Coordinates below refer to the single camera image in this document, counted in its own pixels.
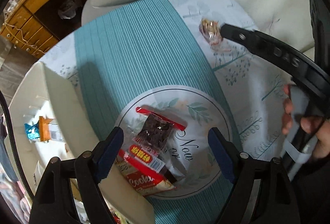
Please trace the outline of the right human hand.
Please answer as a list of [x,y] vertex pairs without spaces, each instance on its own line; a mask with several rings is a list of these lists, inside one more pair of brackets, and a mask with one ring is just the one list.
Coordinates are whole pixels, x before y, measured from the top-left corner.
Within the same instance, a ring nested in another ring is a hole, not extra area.
[[[284,113],[282,116],[282,133],[284,135],[288,135],[290,129],[293,126],[293,120],[291,113],[294,109],[293,103],[290,96],[290,87],[291,85],[285,85],[283,90],[284,93],[288,96],[283,101],[284,106]],[[312,156],[314,159],[322,159],[329,155],[329,137],[330,137],[330,131],[329,131],[329,119],[324,120],[322,117],[319,116],[310,116],[310,117],[302,117],[300,120],[300,127],[306,132],[306,133],[312,133],[314,134],[318,142],[313,150]]]

